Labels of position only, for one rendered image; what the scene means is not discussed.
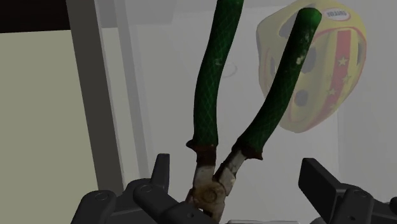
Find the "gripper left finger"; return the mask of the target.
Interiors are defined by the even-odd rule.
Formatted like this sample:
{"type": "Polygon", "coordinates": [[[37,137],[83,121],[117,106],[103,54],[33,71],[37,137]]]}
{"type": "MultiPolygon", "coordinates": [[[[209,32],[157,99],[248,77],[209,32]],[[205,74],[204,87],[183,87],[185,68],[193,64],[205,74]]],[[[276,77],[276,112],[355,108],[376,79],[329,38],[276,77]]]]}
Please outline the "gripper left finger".
{"type": "Polygon", "coordinates": [[[131,181],[120,196],[96,190],[82,197],[71,224],[218,224],[168,194],[170,155],[157,155],[150,179],[131,181]]]}

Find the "green handled rusty pliers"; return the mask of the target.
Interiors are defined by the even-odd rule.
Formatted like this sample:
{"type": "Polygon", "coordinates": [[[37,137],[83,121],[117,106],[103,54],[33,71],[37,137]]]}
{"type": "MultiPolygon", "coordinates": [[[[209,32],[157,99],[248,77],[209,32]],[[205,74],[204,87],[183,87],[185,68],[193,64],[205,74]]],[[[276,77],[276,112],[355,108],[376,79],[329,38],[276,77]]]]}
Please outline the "green handled rusty pliers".
{"type": "Polygon", "coordinates": [[[239,24],[244,0],[217,0],[209,41],[195,86],[193,137],[187,147],[196,153],[192,188],[186,202],[220,222],[225,199],[247,159],[262,160],[263,147],[278,126],[293,95],[310,44],[322,20],[313,7],[297,12],[270,91],[253,121],[237,138],[226,159],[216,165],[217,100],[221,76],[239,24]]]}

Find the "yellow red bicycle helmet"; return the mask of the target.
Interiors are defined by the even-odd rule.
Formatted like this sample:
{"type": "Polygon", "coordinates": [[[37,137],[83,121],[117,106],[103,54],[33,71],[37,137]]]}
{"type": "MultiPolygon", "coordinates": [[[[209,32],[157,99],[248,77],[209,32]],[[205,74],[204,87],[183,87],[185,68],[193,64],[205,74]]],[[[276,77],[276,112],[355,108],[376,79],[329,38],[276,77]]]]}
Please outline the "yellow red bicycle helmet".
{"type": "Polygon", "coordinates": [[[268,94],[301,8],[322,14],[293,96],[279,125],[305,132],[331,116],[356,86],[366,60],[366,29],[360,16],[337,0],[296,0],[264,18],[256,29],[259,84],[268,94]]]}

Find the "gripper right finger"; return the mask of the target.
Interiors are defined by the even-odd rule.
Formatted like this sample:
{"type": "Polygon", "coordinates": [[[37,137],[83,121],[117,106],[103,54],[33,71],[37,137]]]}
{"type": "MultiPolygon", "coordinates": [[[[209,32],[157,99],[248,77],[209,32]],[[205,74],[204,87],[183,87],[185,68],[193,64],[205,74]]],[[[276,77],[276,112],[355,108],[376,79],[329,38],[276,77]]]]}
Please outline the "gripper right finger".
{"type": "Polygon", "coordinates": [[[298,186],[326,224],[397,224],[397,197],[381,202],[340,182],[315,158],[303,158],[298,186]]]}

